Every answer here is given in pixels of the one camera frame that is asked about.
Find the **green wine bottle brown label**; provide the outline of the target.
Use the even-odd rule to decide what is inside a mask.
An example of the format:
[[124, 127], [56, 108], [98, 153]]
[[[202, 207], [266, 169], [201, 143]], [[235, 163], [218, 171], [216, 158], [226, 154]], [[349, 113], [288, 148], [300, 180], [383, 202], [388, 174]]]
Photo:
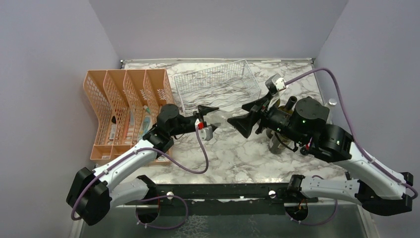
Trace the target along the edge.
[[283, 96], [283, 94], [284, 94], [283, 92], [278, 92], [271, 99], [270, 104], [269, 104], [270, 109], [277, 108], [277, 109], [283, 110], [285, 112], [289, 111], [288, 106], [287, 106], [288, 100], [285, 100], [285, 97]]

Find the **green wine bottle white label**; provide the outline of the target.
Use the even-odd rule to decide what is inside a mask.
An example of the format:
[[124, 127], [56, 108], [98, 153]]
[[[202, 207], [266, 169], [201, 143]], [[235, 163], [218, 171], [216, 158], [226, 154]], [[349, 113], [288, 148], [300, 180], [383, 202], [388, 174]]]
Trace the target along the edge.
[[282, 153], [286, 149], [284, 144], [289, 146], [292, 143], [292, 141], [287, 137], [273, 131], [270, 132], [269, 138], [270, 141], [268, 144], [268, 149], [272, 154], [275, 155]]

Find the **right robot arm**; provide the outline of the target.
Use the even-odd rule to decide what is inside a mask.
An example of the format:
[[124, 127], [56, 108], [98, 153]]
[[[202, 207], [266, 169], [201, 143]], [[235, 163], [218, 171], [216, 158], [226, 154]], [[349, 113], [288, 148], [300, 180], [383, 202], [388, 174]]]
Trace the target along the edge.
[[308, 154], [324, 162], [347, 170], [352, 180], [320, 180], [293, 175], [286, 187], [289, 200], [323, 197], [344, 200], [362, 206], [380, 216], [410, 212], [413, 197], [406, 190], [413, 184], [413, 176], [398, 173], [357, 147], [353, 136], [343, 128], [327, 123], [329, 108], [317, 100], [291, 97], [282, 109], [269, 108], [269, 98], [244, 104], [245, 115], [227, 121], [244, 137], [249, 137], [253, 126], [257, 133], [268, 128], [305, 147]]

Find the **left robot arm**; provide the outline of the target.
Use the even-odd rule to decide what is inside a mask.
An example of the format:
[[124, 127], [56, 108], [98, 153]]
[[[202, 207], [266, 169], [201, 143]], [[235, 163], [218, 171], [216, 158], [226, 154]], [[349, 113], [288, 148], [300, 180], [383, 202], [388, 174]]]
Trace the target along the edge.
[[121, 156], [90, 170], [80, 169], [72, 182], [66, 203], [72, 208], [71, 219], [84, 220], [88, 225], [94, 225], [102, 220], [117, 199], [126, 203], [133, 199], [132, 193], [137, 192], [138, 199], [143, 203], [151, 203], [156, 196], [153, 187], [145, 182], [134, 182], [133, 188], [120, 186], [120, 183], [136, 171], [160, 156], [164, 156], [178, 167], [196, 174], [197, 171], [186, 168], [173, 158], [167, 151], [174, 144], [174, 137], [187, 133], [195, 133], [198, 143], [212, 139], [217, 124], [208, 124], [204, 116], [216, 111], [217, 107], [198, 105], [191, 116], [182, 116], [178, 106], [166, 104], [162, 106], [156, 117], [156, 123], [132, 148]]

